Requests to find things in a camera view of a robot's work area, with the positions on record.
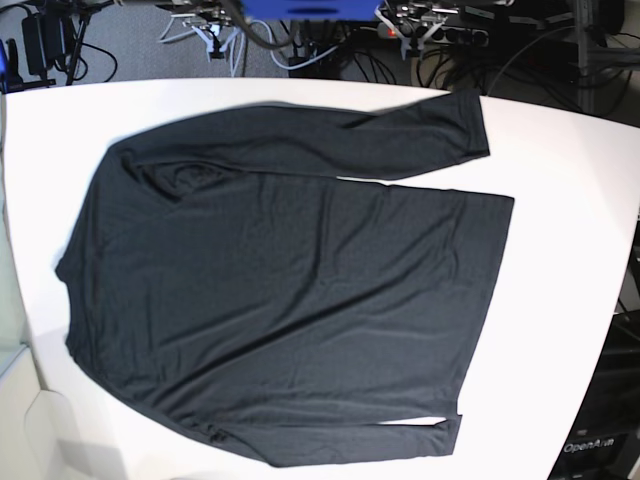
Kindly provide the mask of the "black long-sleeve T-shirt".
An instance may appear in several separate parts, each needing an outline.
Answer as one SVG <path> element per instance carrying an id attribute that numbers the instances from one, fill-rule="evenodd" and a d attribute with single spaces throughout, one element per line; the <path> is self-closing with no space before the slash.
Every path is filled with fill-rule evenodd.
<path id="1" fill-rule="evenodd" d="M 450 455 L 514 202 L 402 180 L 489 153 L 474 90 L 125 138 L 56 268 L 68 351 L 142 415 L 274 467 Z"/>

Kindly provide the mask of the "blue plastic box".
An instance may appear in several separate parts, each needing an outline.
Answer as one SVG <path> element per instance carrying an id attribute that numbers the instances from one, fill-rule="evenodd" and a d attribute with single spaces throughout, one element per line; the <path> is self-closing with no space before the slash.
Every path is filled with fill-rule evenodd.
<path id="1" fill-rule="evenodd" d="M 382 4 L 377 0 L 244 0 L 245 12 L 260 20 L 367 21 Z"/>

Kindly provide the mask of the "black power adapter brick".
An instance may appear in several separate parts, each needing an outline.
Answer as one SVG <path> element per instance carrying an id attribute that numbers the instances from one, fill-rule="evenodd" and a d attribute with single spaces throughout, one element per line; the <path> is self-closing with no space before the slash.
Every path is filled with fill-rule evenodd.
<path id="1" fill-rule="evenodd" d="M 33 14 L 21 22 L 28 70 L 44 77 L 66 55 L 62 18 L 55 13 Z"/>

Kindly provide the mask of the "black OpenArm equipment case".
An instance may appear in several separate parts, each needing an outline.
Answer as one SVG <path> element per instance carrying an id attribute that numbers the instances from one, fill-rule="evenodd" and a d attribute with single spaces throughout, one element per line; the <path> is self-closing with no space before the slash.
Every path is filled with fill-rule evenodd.
<path id="1" fill-rule="evenodd" d="M 551 479 L 626 479 L 639 456 L 639 312 L 613 316 Z"/>

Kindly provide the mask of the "black power strip red switch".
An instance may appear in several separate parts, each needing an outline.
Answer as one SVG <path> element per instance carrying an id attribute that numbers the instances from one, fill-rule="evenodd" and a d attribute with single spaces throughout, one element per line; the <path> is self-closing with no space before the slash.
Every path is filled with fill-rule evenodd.
<path id="1" fill-rule="evenodd" d="M 380 22 L 376 32 L 382 40 L 397 40 L 403 51 L 424 50 L 427 45 L 458 45 L 486 48 L 490 45 L 490 36 L 486 30 L 466 28 L 454 25 L 442 25 L 426 38 L 430 27 L 400 25 L 393 28 Z"/>

